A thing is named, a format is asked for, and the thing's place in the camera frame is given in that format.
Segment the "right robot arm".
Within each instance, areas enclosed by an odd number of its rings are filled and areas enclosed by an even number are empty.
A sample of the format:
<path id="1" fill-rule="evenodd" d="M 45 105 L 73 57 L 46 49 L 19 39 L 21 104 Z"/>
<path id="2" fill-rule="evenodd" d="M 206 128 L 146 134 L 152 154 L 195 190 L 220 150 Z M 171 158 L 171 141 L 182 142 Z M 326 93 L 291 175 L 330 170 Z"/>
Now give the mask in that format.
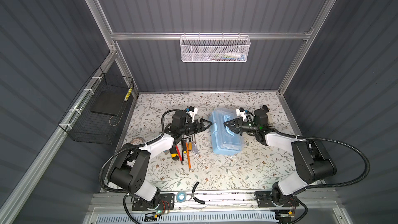
<path id="1" fill-rule="evenodd" d="M 247 133 L 262 145 L 276 147 L 293 155 L 294 172 L 276 182 L 268 197 L 274 205 L 283 206 L 300 190 L 336 174 L 336 166 L 320 142 L 300 139 L 298 136 L 289 138 L 279 133 L 269 121 L 268 110 L 260 109 L 250 114 L 240 108 L 237 115 L 223 123 L 230 132 L 239 135 Z"/>

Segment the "blue plastic tool box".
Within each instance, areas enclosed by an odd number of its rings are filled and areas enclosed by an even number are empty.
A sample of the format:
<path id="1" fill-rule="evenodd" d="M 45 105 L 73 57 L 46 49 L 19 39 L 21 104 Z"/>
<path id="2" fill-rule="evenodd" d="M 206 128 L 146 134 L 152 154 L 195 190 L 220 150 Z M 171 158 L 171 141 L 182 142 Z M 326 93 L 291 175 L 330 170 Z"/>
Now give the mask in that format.
<path id="1" fill-rule="evenodd" d="M 243 136 L 232 132 L 224 122 L 237 118 L 235 110 L 215 109 L 210 116 L 213 152 L 217 155 L 232 156 L 243 150 Z"/>

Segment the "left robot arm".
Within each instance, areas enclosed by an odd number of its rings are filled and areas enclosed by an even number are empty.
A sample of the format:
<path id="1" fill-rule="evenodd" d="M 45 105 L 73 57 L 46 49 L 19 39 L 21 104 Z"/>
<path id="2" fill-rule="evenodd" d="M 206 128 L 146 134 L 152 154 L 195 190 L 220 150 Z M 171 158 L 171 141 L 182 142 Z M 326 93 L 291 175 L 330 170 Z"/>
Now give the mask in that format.
<path id="1" fill-rule="evenodd" d="M 98 176 L 101 187 L 156 205 L 161 191 L 146 180 L 149 162 L 164 151 L 177 152 L 184 136 L 196 135 L 211 126 L 211 121 L 195 119 L 187 110 L 166 111 L 161 117 L 159 136 L 138 145 L 126 143 L 104 163 Z"/>

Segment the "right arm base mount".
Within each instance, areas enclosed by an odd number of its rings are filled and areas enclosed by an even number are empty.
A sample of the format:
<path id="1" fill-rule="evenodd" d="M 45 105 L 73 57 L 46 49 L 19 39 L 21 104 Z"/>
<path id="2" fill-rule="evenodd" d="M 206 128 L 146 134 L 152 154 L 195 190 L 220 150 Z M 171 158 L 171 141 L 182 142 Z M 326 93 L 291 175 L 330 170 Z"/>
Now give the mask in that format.
<path id="1" fill-rule="evenodd" d="M 255 191 L 255 200 L 258 207 L 293 207 L 296 208 L 300 204 L 296 199 L 273 193 L 272 190 Z"/>

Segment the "yellow black utility knife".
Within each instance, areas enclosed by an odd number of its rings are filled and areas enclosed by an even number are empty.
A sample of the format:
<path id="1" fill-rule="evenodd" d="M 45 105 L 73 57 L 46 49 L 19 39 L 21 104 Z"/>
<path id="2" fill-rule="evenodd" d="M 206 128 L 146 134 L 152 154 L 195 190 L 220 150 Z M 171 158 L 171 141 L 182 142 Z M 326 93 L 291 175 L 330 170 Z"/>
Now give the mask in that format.
<path id="1" fill-rule="evenodd" d="M 172 158 L 174 161 L 179 161 L 179 153 L 178 153 L 177 148 L 176 148 L 175 146 L 173 146 L 173 147 L 170 149 L 170 154 L 171 154 L 171 158 Z"/>

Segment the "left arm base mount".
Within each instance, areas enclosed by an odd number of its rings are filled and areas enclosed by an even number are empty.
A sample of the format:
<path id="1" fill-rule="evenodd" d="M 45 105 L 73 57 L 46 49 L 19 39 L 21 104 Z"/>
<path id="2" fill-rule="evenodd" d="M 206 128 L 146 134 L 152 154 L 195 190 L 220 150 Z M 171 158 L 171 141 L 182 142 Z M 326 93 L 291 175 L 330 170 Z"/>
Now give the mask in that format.
<path id="1" fill-rule="evenodd" d="M 159 194 L 155 195 L 152 201 L 143 198 L 134 199 L 132 211 L 171 211 L 174 209 L 175 194 Z"/>

